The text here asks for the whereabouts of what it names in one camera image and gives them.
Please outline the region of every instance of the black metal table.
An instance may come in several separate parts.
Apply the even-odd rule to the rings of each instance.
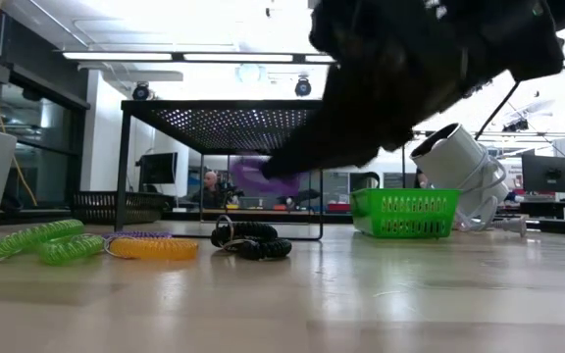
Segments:
[[[201,182],[204,177],[204,156],[254,152],[268,155],[280,148],[291,131],[303,124],[320,104],[319,100],[123,101],[115,231],[124,228],[126,217],[128,147],[132,117],[199,152]],[[320,171],[321,206],[324,204],[323,186],[323,171]],[[200,222],[203,221],[201,205],[200,202]],[[319,225],[320,232],[317,237],[291,240],[321,239],[324,234],[324,207],[320,207]]]
[[[564,219],[565,202],[521,202],[520,213],[529,217],[554,217],[557,220]]]

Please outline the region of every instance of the camera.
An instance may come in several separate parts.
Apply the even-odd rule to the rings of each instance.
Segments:
[[[154,100],[156,93],[149,88],[149,82],[137,82],[132,92],[133,100]]]
[[[295,84],[295,95],[298,97],[306,97],[311,94],[311,83],[308,77],[301,77]]]

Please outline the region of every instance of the monitor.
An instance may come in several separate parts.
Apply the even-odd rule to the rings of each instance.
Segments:
[[[565,192],[565,158],[522,156],[525,191]]]
[[[163,184],[176,181],[178,153],[144,155],[140,159],[141,183]]]

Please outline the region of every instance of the perforated tabletop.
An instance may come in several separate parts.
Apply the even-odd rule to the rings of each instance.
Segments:
[[[123,101],[122,110],[201,154],[267,154],[280,148],[320,104],[317,100]]]

